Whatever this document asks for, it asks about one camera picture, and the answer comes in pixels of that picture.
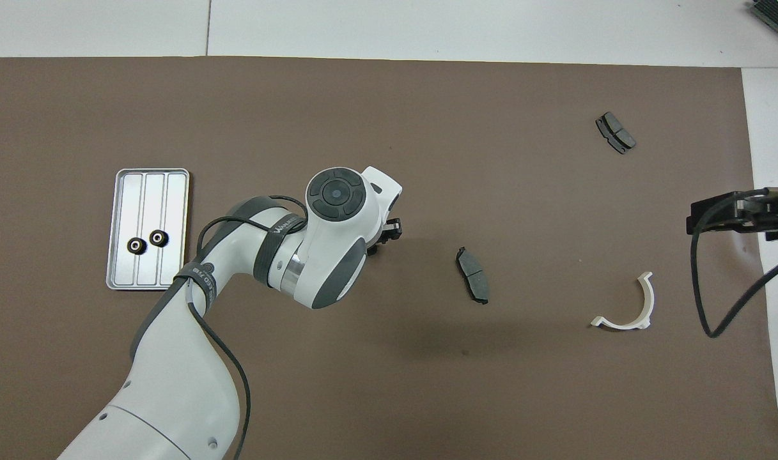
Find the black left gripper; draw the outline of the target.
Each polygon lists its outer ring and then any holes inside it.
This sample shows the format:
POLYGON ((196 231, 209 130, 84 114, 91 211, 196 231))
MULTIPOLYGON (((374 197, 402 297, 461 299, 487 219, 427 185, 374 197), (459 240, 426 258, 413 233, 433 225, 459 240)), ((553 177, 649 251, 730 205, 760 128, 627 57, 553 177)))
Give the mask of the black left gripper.
MULTIPOLYGON (((391 218, 387 220, 385 224, 381 227, 379 244, 386 244, 386 242, 388 241, 400 239, 402 233, 403 233, 403 228, 401 228, 401 219, 391 218)), ((366 250, 366 256, 368 257, 374 256, 374 254, 376 254, 378 250, 379 250, 378 245, 372 245, 372 247, 369 247, 366 250)))

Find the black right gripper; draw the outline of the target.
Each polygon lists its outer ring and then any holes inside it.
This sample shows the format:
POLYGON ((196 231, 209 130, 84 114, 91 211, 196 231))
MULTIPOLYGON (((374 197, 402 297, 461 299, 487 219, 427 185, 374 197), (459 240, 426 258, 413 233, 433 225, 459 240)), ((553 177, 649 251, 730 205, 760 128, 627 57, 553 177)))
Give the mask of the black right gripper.
POLYGON ((686 218, 686 233, 691 235, 713 205, 725 200, 727 207, 714 215, 716 232, 764 233, 767 242, 778 240, 778 188, 729 192, 716 198, 692 202, 686 218))

